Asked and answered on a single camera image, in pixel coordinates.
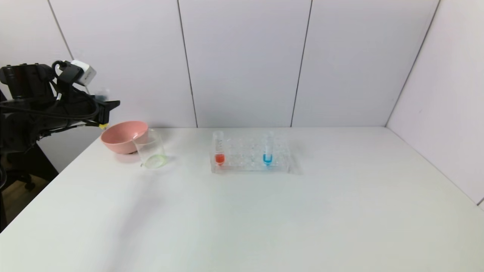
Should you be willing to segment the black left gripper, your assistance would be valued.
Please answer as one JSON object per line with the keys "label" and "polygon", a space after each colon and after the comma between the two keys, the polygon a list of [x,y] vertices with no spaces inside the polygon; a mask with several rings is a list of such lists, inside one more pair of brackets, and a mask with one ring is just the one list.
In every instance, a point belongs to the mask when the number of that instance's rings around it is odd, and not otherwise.
{"label": "black left gripper", "polygon": [[98,106],[98,113],[88,119],[74,120],[74,122],[83,122],[87,126],[107,126],[110,119],[110,111],[120,106],[119,100],[105,100],[102,95],[88,95],[89,99],[80,100],[74,104],[66,105],[68,115],[88,115],[95,111]]}

